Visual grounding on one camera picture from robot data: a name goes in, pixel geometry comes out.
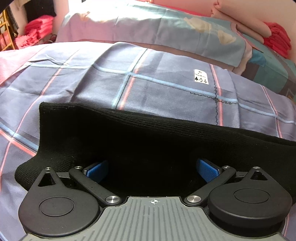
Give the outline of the black pants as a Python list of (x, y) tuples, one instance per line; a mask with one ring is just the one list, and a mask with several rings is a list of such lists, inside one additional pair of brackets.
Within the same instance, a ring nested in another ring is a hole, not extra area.
[(40, 142), (36, 156), (18, 166), (15, 180), (29, 190), (46, 167), (72, 167), (109, 161), (131, 163), (128, 177), (150, 171), (160, 181), (159, 166), (175, 166), (180, 183), (188, 165), (207, 159), (237, 170), (261, 167), (295, 197), (295, 142), (263, 133), (163, 118), (129, 111), (91, 108), (80, 103), (39, 106)]

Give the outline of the white sheet label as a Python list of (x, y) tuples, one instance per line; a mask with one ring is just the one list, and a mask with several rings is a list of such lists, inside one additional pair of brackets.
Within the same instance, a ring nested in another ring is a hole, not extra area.
[(209, 84), (207, 73), (199, 69), (194, 70), (194, 81), (206, 85)]

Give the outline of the purple plaid bed sheet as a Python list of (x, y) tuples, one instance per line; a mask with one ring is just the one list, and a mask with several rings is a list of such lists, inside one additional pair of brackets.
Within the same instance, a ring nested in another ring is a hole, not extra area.
[[(209, 84), (194, 81), (194, 70)], [(1, 52), (1, 240), (25, 233), (18, 166), (36, 156), (42, 102), (82, 103), (240, 128), (295, 141), (295, 104), (206, 62), (128, 43), (70, 42)]]

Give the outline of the teal patchwork pillow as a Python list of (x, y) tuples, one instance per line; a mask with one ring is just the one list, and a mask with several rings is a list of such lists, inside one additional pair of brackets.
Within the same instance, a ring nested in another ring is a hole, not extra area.
[(295, 63), (257, 40), (243, 35), (253, 46), (252, 58), (241, 76), (295, 101)]

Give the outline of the red folded cloth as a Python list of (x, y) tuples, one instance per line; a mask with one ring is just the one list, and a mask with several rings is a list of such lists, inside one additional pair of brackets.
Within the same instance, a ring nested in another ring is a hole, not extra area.
[(292, 49), (292, 45), (286, 30), (277, 23), (265, 24), (270, 28), (271, 36), (263, 39), (264, 45), (287, 59), (289, 51)]

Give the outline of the red clothes pile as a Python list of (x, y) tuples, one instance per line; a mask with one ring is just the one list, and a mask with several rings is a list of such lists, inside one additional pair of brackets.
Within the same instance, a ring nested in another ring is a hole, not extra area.
[(15, 38), (14, 43), (17, 49), (23, 49), (37, 44), (41, 39), (52, 33), (53, 16), (43, 15), (30, 21), (25, 26), (24, 35)]

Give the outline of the light blue cloud pillow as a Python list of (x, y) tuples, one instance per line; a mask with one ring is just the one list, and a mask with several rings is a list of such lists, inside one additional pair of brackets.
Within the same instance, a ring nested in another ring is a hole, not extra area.
[(86, 1), (64, 18), (58, 42), (128, 42), (176, 50), (243, 72), (251, 45), (228, 21), (141, 1)]

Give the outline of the pink folded blanket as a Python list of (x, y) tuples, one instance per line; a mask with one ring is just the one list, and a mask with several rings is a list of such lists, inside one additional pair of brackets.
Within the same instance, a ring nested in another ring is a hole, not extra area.
[(211, 17), (234, 23), (237, 30), (264, 43), (272, 36), (270, 27), (247, 7), (242, 1), (215, 1), (211, 8)]

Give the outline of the wooden shelf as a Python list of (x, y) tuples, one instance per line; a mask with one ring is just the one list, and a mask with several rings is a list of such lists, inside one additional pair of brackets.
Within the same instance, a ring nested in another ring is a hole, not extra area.
[(3, 10), (1, 12), (1, 34), (0, 34), (0, 50), (6, 51), (6, 50), (15, 50), (15, 44), (13, 41), (13, 37), (11, 36), (10, 31), (10, 20), (8, 17), (7, 10)]

